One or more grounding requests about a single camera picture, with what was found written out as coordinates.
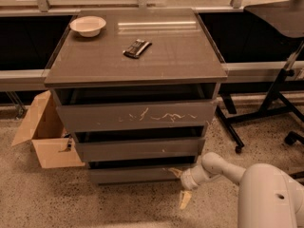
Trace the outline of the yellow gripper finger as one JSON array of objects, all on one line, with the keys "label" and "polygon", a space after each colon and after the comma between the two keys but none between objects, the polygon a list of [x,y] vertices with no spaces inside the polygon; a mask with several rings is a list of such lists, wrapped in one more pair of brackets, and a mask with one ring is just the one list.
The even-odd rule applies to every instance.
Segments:
[{"label": "yellow gripper finger", "polygon": [[189,190],[181,190],[180,191],[180,204],[179,208],[181,210],[185,209],[192,198],[192,192]]},{"label": "yellow gripper finger", "polygon": [[179,170],[178,168],[174,168],[174,167],[169,168],[169,171],[172,172],[178,179],[181,178],[181,175],[183,173],[182,170]]}]

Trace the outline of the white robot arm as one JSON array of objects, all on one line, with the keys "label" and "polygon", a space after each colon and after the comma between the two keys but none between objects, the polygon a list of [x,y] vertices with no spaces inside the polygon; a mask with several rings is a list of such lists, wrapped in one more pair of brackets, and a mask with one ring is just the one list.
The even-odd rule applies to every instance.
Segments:
[{"label": "white robot arm", "polygon": [[193,190],[224,177],[238,186],[237,228],[304,228],[304,186],[273,165],[256,163],[243,168],[209,152],[199,164],[171,172],[182,185],[181,209]]}]

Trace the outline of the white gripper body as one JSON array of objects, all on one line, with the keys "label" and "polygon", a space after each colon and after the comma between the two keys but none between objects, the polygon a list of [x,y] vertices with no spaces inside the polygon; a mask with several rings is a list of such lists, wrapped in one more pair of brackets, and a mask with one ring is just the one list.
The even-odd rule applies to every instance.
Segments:
[{"label": "white gripper body", "polygon": [[185,190],[190,191],[197,189],[205,182],[214,180],[217,176],[218,174],[213,174],[197,164],[181,172],[180,182]]}]

